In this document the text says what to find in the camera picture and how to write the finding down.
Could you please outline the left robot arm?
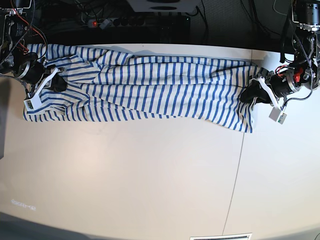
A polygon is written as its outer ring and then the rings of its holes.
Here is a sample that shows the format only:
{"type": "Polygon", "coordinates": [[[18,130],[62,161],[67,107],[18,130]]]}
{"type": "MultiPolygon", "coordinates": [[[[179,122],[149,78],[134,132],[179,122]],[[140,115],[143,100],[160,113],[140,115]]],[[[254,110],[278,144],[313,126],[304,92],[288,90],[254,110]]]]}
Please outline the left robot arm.
{"type": "Polygon", "coordinates": [[[262,74],[271,93],[252,75],[241,94],[243,103],[271,104],[298,92],[302,87],[314,91],[320,86],[320,2],[293,0],[286,15],[280,39],[280,63],[275,71],[262,74]]]}

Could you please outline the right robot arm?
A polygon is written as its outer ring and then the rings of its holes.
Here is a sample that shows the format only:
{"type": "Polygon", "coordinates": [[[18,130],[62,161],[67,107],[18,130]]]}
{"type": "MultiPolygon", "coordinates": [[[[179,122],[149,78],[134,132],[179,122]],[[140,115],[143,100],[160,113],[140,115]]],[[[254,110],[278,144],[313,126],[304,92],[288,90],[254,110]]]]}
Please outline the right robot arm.
{"type": "Polygon", "coordinates": [[[17,80],[27,94],[33,94],[45,78],[53,74],[44,85],[55,93],[67,89],[67,82],[59,75],[63,68],[54,64],[45,66],[49,45],[44,33],[34,25],[36,2],[34,0],[3,0],[0,2],[0,76],[17,80]],[[42,38],[40,53],[32,52],[25,44],[31,33],[42,38]]]}

